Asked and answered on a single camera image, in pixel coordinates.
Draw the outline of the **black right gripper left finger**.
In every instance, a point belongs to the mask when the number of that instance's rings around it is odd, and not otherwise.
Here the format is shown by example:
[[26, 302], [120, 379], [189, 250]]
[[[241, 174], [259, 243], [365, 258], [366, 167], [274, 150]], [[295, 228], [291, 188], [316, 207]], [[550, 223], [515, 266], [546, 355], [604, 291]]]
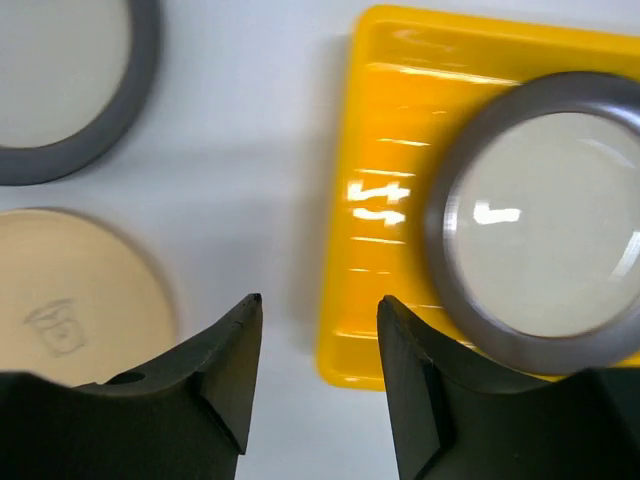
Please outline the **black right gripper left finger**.
[[5, 479], [231, 479], [246, 452], [262, 298], [103, 384], [1, 375]]

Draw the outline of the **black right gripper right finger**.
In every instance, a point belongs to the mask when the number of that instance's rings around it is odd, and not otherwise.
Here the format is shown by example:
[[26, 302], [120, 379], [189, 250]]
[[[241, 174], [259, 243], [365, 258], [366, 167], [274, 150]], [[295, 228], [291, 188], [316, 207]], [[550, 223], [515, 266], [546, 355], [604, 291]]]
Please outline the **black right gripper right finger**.
[[432, 328], [398, 299], [378, 343], [403, 479], [635, 479], [639, 372], [588, 369], [548, 382]]

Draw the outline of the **small beige bear plate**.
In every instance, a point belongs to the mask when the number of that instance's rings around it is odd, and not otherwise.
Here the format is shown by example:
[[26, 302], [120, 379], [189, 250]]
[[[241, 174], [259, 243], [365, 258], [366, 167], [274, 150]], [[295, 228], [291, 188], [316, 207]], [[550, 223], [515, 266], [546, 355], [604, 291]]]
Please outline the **small beige bear plate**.
[[137, 242], [76, 212], [2, 212], [2, 370], [103, 383], [178, 336], [170, 287]]

